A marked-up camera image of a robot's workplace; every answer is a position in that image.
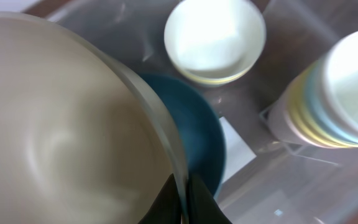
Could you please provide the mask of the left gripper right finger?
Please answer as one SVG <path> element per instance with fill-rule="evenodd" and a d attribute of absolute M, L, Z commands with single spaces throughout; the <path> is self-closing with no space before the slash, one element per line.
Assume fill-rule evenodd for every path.
<path fill-rule="evenodd" d="M 189 224 L 231 224 L 202 179 L 191 174 L 187 186 Z"/>

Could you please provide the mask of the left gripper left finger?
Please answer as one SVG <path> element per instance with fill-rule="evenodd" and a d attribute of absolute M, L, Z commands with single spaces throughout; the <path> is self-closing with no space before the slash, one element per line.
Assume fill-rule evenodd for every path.
<path fill-rule="evenodd" d="M 138 224 L 180 224 L 181 202 L 173 174 L 164 183 L 149 211 Z"/>

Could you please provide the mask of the dark blue bowl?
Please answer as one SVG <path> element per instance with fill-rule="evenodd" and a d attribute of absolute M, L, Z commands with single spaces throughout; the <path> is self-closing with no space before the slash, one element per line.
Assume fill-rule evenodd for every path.
<path fill-rule="evenodd" d="M 197 174 L 214 198 L 221 190 L 226 165 L 226 142 L 219 118 L 205 98 L 173 77 L 140 76 L 169 110 L 185 148 L 189 173 Z"/>

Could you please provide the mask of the pink cup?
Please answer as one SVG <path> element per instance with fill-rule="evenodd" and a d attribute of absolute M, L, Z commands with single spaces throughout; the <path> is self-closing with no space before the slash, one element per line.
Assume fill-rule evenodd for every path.
<path fill-rule="evenodd" d="M 285 90 L 268 112 L 267 126 L 270 132 L 283 142 L 316 146 L 315 143 L 301 134 L 291 121 L 287 110 L 288 92 L 289 90 Z"/>

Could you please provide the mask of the cream large bowl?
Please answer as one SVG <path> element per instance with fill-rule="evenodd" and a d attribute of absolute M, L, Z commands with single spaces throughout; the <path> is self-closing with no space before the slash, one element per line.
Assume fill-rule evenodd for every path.
<path fill-rule="evenodd" d="M 62 26 L 0 12 L 0 223 L 137 223 L 185 152 L 160 98 Z"/>

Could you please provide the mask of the yellow cup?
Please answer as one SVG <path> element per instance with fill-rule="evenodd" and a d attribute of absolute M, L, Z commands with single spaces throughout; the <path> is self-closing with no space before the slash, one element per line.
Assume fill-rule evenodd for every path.
<path fill-rule="evenodd" d="M 294 99 L 298 96 L 299 92 L 297 91 L 299 81 L 293 80 L 288 87 L 288 115 L 295 127 L 295 129 L 300 133 L 302 140 L 305 140 L 307 143 L 310 143 L 314 146 L 323 147 L 323 148 L 348 148 L 348 146 L 344 146 L 342 144 L 336 144 L 334 142 L 330 142 L 317 134 L 313 133 L 309 128 L 306 127 L 305 122 L 300 118 L 296 105 L 294 103 Z"/>
<path fill-rule="evenodd" d="M 309 112 L 308 108 L 306 107 L 306 103 L 302 101 L 303 99 L 303 90 L 306 83 L 307 76 L 313 71 L 313 66 L 309 66 L 305 69 L 300 75 L 298 75 L 295 80 L 299 81 L 297 91 L 299 92 L 298 96 L 295 97 L 294 103 L 300 115 L 300 118 L 305 122 L 306 127 L 309 128 L 313 133 L 317 134 L 318 136 L 326 139 L 330 142 L 334 142 L 336 144 L 342 144 L 344 146 L 348 146 L 348 148 L 357 147 L 357 143 L 350 143 L 343 140 L 339 140 L 335 137 L 332 137 L 326 131 L 324 131 L 317 122 L 312 118 L 311 113 Z"/>

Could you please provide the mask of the light blue cup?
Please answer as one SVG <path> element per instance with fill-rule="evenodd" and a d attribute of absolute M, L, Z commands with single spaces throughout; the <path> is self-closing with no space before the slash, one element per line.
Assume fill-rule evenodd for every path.
<path fill-rule="evenodd" d="M 337 145 L 346 147 L 358 147 L 358 137 L 351 135 L 341 128 L 329 117 L 323 108 L 322 102 L 315 90 L 315 73 L 318 68 L 318 62 L 310 65 L 301 75 L 303 80 L 303 114 L 308 114 L 307 123 L 318 134 Z"/>

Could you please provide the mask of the white small bowl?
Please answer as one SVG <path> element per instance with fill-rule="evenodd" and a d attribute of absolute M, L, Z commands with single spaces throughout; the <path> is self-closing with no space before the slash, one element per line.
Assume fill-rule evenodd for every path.
<path fill-rule="evenodd" d="M 173 66 L 202 78 L 226 78 L 252 68 L 266 37 L 262 13 L 245 0 L 182 1 L 164 29 Z"/>

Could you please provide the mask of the cream cup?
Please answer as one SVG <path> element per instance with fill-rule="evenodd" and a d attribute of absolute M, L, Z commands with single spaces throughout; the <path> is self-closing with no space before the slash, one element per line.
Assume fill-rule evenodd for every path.
<path fill-rule="evenodd" d="M 358 138 L 358 31 L 324 56 L 319 75 L 324 107 L 347 135 Z"/>

